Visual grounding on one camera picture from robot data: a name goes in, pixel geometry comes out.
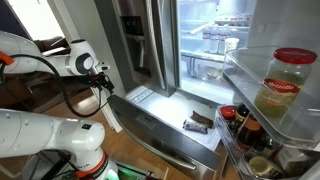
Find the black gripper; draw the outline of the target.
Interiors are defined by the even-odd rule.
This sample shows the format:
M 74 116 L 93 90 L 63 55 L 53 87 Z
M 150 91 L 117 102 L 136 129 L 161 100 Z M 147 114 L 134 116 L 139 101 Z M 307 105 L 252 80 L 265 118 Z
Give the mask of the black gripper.
M 91 87 L 98 88 L 100 91 L 107 89 L 110 94 L 113 93 L 114 85 L 108 75 L 101 72 L 96 75 L 89 75 L 88 78 Z

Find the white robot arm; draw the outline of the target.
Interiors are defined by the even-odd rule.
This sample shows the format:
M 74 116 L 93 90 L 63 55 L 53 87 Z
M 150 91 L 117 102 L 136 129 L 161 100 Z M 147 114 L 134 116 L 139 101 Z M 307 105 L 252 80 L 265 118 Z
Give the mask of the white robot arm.
M 84 39 L 70 43 L 68 55 L 45 57 L 36 44 L 24 37 L 0 32 L 3 74 L 48 72 L 57 81 L 64 76 L 84 76 L 94 80 L 95 87 L 106 84 L 99 60 Z M 75 119 L 9 109 L 0 110 L 0 156 L 31 155 L 42 150 L 65 150 L 79 180 L 119 180 L 118 167 L 101 148 L 105 129 L 88 115 Z

